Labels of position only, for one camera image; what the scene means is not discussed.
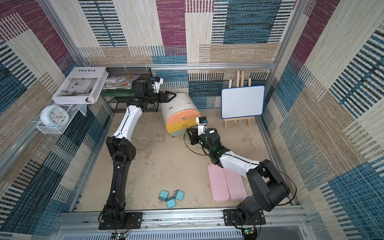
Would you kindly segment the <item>blue plug right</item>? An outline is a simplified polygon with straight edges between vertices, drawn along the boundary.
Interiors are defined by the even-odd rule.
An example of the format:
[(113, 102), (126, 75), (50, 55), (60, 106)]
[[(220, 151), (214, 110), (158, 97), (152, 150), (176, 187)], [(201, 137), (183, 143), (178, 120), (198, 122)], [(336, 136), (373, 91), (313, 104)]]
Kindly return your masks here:
[(176, 200), (182, 201), (184, 196), (185, 196), (185, 193), (183, 191), (181, 191), (181, 190), (176, 190), (175, 191), (174, 198)]

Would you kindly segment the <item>blue plug left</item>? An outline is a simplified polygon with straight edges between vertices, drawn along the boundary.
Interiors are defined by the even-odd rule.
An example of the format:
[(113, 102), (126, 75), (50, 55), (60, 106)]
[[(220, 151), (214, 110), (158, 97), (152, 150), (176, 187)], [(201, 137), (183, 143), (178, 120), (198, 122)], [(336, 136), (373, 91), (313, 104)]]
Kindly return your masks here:
[(169, 196), (169, 192), (162, 190), (159, 195), (159, 200), (166, 202)]

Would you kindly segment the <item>wooden easel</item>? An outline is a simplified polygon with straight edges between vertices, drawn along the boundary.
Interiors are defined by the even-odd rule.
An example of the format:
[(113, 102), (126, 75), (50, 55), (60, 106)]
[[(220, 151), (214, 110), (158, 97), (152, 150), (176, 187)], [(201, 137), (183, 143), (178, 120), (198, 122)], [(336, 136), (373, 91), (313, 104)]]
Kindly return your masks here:
[(245, 71), (237, 71), (237, 78), (235, 81), (229, 80), (229, 87), (222, 90), (221, 95), (221, 111), (224, 121), (224, 129), (227, 129), (228, 122), (234, 121), (241, 122), (247, 121), (247, 126), (251, 126), (252, 118), (251, 114), (248, 114), (246, 110), (246, 104), (249, 103), (250, 97), (245, 87), (251, 87), (251, 78), (248, 79), (248, 84), (244, 86)]

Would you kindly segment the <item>yellow drawer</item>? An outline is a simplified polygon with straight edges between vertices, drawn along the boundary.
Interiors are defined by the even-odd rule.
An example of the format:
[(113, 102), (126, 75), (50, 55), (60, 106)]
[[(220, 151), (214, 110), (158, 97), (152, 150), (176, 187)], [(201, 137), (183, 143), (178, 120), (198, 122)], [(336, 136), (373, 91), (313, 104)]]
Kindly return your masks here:
[(196, 117), (190, 119), (171, 119), (167, 121), (166, 129), (168, 133), (185, 130), (196, 125)]

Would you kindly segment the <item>blue plug middle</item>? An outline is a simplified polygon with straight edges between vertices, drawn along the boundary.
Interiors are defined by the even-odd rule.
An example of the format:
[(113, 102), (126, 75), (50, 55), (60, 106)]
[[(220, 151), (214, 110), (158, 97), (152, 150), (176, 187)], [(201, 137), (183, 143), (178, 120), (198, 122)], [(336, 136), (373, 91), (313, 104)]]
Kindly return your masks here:
[(166, 199), (166, 203), (167, 203), (167, 207), (169, 209), (172, 209), (176, 206), (176, 200), (174, 197), (170, 197), (170, 198)]

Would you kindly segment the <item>blue plug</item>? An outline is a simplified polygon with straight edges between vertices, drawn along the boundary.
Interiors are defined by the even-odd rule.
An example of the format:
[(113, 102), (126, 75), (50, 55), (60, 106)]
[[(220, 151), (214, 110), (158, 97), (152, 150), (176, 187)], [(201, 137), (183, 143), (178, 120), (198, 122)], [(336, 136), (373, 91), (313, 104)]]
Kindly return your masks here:
[(159, 195), (159, 200), (166, 202), (169, 196), (169, 192), (162, 190)]
[(181, 190), (176, 190), (175, 191), (174, 198), (176, 200), (182, 201), (184, 196), (185, 196), (185, 193), (183, 191), (181, 191)]
[(170, 197), (170, 198), (166, 199), (166, 203), (167, 203), (167, 207), (169, 209), (172, 209), (176, 206), (176, 200), (174, 197)]

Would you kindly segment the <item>colourful snack bag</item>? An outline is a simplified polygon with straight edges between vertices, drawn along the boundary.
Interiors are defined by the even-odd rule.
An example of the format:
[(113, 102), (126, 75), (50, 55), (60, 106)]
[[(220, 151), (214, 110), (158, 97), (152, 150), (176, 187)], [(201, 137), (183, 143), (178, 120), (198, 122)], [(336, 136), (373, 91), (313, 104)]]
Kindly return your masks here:
[(103, 86), (104, 90), (131, 89), (133, 82), (140, 75), (109, 75)]

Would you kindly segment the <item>white magazine box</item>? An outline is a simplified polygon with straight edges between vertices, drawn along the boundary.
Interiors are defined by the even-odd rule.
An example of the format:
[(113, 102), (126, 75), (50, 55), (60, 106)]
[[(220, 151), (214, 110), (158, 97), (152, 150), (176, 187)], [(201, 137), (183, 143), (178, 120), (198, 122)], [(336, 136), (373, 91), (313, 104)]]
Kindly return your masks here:
[(109, 73), (105, 67), (75, 67), (52, 96), (57, 105), (95, 104)]

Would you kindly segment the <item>white round drawer cabinet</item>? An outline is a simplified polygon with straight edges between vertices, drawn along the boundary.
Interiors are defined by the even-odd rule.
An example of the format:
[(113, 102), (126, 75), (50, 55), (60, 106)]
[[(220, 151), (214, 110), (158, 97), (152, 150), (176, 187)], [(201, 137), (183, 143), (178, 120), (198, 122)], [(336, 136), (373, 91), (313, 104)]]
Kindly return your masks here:
[(161, 109), (161, 113), (162, 113), (165, 125), (168, 118), (172, 114), (178, 111), (187, 110), (187, 109), (198, 110), (194, 102), (190, 98), (190, 96), (185, 93), (177, 93), (177, 96), (173, 100), (171, 100), (169, 103), (161, 103), (160, 109)]

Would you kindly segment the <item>pink case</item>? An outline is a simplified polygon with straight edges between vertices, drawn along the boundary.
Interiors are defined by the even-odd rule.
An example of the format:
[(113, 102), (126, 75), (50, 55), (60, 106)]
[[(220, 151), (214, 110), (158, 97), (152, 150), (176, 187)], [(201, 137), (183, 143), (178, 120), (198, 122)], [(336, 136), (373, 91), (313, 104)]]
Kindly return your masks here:
[(247, 197), (243, 177), (226, 168), (208, 165), (212, 197), (215, 202), (238, 201)]

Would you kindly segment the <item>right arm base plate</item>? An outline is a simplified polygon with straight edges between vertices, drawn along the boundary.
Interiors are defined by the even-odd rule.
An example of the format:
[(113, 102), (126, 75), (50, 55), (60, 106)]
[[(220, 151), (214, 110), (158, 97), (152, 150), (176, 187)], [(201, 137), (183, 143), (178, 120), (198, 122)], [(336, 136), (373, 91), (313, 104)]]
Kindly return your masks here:
[(224, 209), (223, 216), (226, 226), (241, 227), (266, 224), (263, 211), (257, 211), (253, 214), (247, 215), (239, 209)]

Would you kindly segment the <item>pale green drawer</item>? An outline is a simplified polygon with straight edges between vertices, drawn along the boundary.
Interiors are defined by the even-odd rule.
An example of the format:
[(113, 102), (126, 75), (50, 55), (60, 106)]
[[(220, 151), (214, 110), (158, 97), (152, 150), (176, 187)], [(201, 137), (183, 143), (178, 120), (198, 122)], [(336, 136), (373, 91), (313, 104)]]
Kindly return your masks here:
[(194, 127), (194, 126), (185, 127), (185, 128), (182, 128), (181, 130), (177, 130), (175, 132), (170, 133), (170, 135), (172, 135), (174, 137), (182, 137), (184, 135), (184, 133), (187, 131), (187, 129), (192, 129), (192, 128), (196, 128), (196, 127)]

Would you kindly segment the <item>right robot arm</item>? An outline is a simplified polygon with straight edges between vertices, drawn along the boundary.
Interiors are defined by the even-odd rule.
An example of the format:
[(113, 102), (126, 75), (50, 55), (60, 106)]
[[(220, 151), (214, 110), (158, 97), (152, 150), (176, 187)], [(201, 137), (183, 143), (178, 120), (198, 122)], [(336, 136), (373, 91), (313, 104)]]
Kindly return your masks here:
[(202, 147), (204, 155), (211, 162), (224, 169), (229, 169), (247, 178), (252, 195), (237, 205), (236, 216), (228, 217), (240, 224), (252, 224), (254, 217), (262, 215), (262, 211), (270, 212), (287, 198), (291, 192), (279, 171), (270, 160), (252, 161), (241, 157), (221, 143), (220, 135), (215, 128), (207, 128), (206, 117), (197, 117), (196, 124), (187, 128), (186, 134), (191, 145)]

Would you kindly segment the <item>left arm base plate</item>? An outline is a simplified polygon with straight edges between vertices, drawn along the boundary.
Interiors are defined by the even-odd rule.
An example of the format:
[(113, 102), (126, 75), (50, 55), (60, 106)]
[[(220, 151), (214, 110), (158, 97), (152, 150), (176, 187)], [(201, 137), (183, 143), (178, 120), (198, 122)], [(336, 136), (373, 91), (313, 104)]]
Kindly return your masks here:
[(125, 216), (108, 217), (106, 213), (99, 216), (99, 230), (135, 230), (140, 229), (143, 212), (126, 212)]

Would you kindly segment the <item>blue framed whiteboard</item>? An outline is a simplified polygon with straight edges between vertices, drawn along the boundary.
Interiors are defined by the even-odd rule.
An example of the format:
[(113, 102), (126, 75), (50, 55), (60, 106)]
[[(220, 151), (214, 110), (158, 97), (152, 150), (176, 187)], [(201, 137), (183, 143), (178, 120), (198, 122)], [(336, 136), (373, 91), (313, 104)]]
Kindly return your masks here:
[(224, 120), (261, 116), (265, 86), (226, 88), (221, 91), (221, 116)]

